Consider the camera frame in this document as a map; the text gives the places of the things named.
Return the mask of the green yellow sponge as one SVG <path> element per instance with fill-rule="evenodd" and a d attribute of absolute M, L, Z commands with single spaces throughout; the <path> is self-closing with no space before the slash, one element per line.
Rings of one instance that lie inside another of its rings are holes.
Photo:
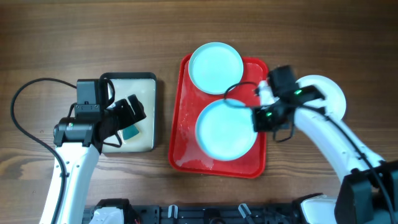
<path fill-rule="evenodd" d="M 129 140 L 133 138 L 134 136 L 137 136 L 140 133 L 138 128 L 133 124 L 131 126 L 128 126 L 122 130 L 122 135 L 124 140 Z"/>

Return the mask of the light blue plate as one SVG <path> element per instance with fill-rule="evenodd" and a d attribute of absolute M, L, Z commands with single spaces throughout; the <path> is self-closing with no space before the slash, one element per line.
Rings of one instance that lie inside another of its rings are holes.
<path fill-rule="evenodd" d="M 199 148 L 212 159 L 239 159 L 250 151 L 257 140 L 251 111 L 239 100 L 216 100 L 199 114 L 195 139 Z"/>

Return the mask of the white plate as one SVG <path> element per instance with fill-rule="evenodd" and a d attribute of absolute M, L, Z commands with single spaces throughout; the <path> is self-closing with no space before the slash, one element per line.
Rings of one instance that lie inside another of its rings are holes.
<path fill-rule="evenodd" d="M 342 89 L 331 79 L 321 75 L 307 75 L 297 80 L 299 87 L 314 85 L 325 96 L 326 108 L 338 119 L 346 113 L 346 98 Z"/>

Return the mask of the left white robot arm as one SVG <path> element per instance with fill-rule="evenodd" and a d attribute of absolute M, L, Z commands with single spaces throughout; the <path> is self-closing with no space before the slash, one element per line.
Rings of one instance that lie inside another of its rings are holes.
<path fill-rule="evenodd" d="M 54 128 L 57 158 L 41 223 L 80 223 L 91 176 L 106 139 L 114 136 L 123 144 L 119 131 L 146 118 L 136 95 L 130 95 L 108 108 L 88 103 L 75 105 L 75 115 L 62 118 Z"/>

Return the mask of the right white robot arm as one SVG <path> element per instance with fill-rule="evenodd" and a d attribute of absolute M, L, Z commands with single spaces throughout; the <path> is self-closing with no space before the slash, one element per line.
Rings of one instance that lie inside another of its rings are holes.
<path fill-rule="evenodd" d="M 254 129 L 276 133 L 288 124 L 316 145 L 336 172 L 336 197 L 311 194 L 291 205 L 291 223 L 397 223 L 397 162 L 368 148 L 342 118 L 346 100 L 329 78 L 261 81 L 253 111 Z"/>

